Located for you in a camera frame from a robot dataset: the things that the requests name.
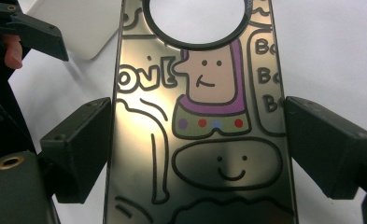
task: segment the cartoon drawing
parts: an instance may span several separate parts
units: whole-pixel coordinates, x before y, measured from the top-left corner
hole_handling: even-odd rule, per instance
[[[124,1],[107,224],[296,223],[270,2],[244,1],[242,34],[204,50]]]
[[[276,181],[282,171],[282,158],[279,149],[264,139],[205,140],[176,150],[172,167],[196,188],[249,190]]]
[[[176,64],[174,70],[188,81],[186,94],[176,102],[174,135],[200,139],[214,132],[249,133],[239,40],[221,49],[182,50],[181,54],[182,62]]]

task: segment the red dot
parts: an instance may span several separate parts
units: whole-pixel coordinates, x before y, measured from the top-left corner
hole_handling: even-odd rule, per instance
[[[204,128],[204,126],[206,126],[206,119],[198,120],[198,126],[200,126],[201,128]]]
[[[241,119],[236,119],[234,124],[237,128],[242,128],[244,126],[244,122]]]

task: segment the cartoon face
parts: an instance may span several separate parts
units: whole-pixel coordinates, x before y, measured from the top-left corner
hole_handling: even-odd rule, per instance
[[[175,71],[189,77],[187,94],[197,103],[228,104],[235,97],[236,81],[230,46],[190,51]]]
[[[259,189],[278,178],[282,160],[271,142],[246,138],[187,145],[175,152],[172,166],[181,179],[197,188]]]

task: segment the finger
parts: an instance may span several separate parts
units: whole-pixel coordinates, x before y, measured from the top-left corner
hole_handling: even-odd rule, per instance
[[[6,46],[5,64],[7,67],[22,68],[22,46],[17,35],[2,35],[2,42]]]

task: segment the reflective surface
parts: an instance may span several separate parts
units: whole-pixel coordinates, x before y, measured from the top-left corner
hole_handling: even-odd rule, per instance
[[[163,42],[142,2],[121,14],[106,223],[296,223],[270,2],[209,50]]]
[[[367,2],[284,0],[273,1],[273,10],[285,95],[325,105],[367,129]],[[10,84],[35,144],[82,104],[112,95],[116,46],[113,35],[91,61],[28,54]],[[362,190],[355,200],[333,201],[294,161],[293,170],[301,224],[362,223]],[[84,204],[57,203],[63,224],[102,223],[105,176],[106,169]]]

